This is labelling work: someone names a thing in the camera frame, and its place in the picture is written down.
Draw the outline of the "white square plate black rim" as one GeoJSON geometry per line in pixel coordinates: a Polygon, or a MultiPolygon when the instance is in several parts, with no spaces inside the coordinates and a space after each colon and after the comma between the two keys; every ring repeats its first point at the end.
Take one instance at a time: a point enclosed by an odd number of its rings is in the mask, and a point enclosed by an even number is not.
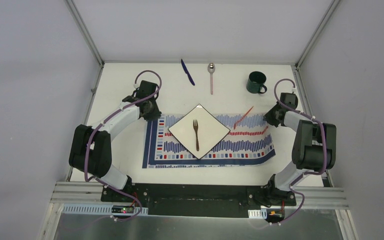
{"type": "Polygon", "coordinates": [[[194,158],[202,160],[231,130],[198,104],[170,126],[168,131],[194,158]],[[193,120],[198,121],[199,151],[196,150],[193,120]]]}

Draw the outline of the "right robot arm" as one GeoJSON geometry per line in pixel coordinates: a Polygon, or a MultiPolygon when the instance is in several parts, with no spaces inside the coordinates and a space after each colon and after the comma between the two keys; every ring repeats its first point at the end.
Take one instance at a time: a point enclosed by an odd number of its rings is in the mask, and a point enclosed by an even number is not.
{"type": "Polygon", "coordinates": [[[321,175],[336,161],[337,127],[308,118],[279,102],[264,115],[271,126],[288,127],[295,131],[291,162],[273,174],[263,188],[264,200],[270,205],[295,197],[291,188],[306,176],[321,175]]]}

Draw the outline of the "brown wooden fork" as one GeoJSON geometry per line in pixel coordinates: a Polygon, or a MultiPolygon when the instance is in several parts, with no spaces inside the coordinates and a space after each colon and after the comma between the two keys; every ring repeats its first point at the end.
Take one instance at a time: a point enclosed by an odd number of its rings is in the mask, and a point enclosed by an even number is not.
{"type": "Polygon", "coordinates": [[[195,132],[196,150],[199,151],[200,150],[200,144],[199,144],[199,135],[198,135],[198,131],[199,131],[198,120],[194,119],[192,124],[193,124],[193,129],[194,129],[194,132],[195,132]]]}

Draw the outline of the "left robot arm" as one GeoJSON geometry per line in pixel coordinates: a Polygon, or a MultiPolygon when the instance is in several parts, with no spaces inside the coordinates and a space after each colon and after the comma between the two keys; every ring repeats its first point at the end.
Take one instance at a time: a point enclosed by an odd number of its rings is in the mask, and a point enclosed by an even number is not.
{"type": "Polygon", "coordinates": [[[162,114],[153,97],[136,104],[133,104],[134,101],[121,102],[114,112],[93,125],[78,125],[68,158],[69,165],[83,172],[86,180],[95,177],[97,181],[113,187],[114,197],[123,203],[132,198],[133,189],[126,185],[129,176],[112,164],[112,141],[140,118],[154,121],[162,114]]]}

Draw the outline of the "blue striped placemat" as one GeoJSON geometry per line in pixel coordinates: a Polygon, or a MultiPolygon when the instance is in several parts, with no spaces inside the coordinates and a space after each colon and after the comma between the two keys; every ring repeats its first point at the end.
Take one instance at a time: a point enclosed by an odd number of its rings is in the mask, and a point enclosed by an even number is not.
{"type": "Polygon", "coordinates": [[[142,168],[207,168],[257,166],[275,156],[270,126],[261,113],[217,114],[228,133],[198,131],[200,151],[194,141],[183,145],[169,131],[183,116],[164,114],[147,123],[142,168]]]}

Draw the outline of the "metal spoon pink handle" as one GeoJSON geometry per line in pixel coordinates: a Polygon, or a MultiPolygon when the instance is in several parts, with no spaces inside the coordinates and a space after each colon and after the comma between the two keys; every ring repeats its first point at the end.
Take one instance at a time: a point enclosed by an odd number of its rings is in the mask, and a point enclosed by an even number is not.
{"type": "Polygon", "coordinates": [[[210,62],[207,66],[207,71],[209,73],[209,81],[210,81],[210,94],[214,94],[214,77],[213,74],[215,72],[215,64],[213,62],[210,62]]]}

